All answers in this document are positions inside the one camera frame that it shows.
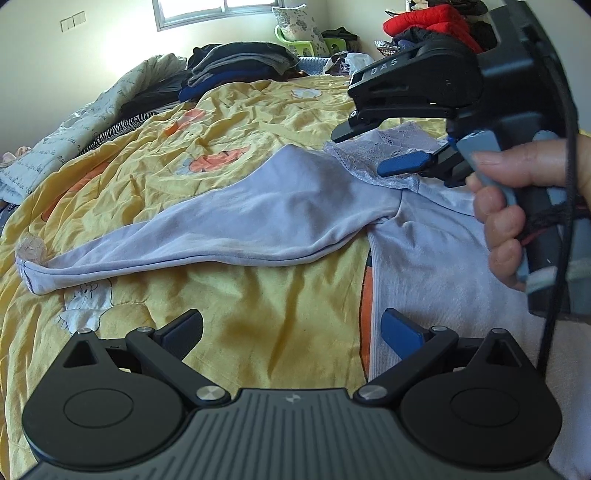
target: human hand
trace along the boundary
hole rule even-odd
[[[579,192],[591,205],[591,138],[579,135],[577,147]],[[566,140],[532,142],[501,153],[477,152],[473,157],[483,175],[508,187],[564,187]],[[508,287],[523,291],[525,285],[515,276],[522,257],[515,237],[525,226],[525,212],[518,205],[507,206],[501,190],[483,186],[474,173],[466,185],[476,194],[474,212],[484,223],[491,272]]]

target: black cable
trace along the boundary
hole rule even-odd
[[[571,244],[573,240],[574,218],[577,198],[577,136],[579,134],[579,119],[577,109],[570,96],[568,84],[559,72],[557,66],[551,61],[546,62],[550,77],[558,88],[558,97],[563,110],[566,124],[566,211],[564,213],[564,232],[560,256],[556,271],[556,279],[550,307],[546,315],[544,333],[540,342],[540,354],[538,356],[537,369],[542,377],[546,376],[552,338],[556,328],[556,320],[562,304],[562,297],[566,288],[566,273],[569,267]]]

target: floral pillow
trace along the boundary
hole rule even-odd
[[[317,57],[330,57],[324,37],[306,4],[296,8],[273,7],[273,13],[287,41],[309,41]]]

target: blue clothing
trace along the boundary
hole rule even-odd
[[[188,102],[189,100],[199,100],[209,90],[225,83],[254,82],[256,80],[271,78],[276,74],[277,72],[273,67],[264,65],[261,65],[259,70],[230,70],[228,72],[216,73],[192,87],[186,86],[178,94],[178,101]]]

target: electrical outlet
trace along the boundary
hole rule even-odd
[[[86,13],[84,11],[73,15],[72,17],[65,18],[60,22],[61,31],[67,32],[69,29],[82,25],[86,22]]]
[[[86,21],[86,13],[84,11],[77,13],[72,17],[74,19],[74,26],[82,25]]]

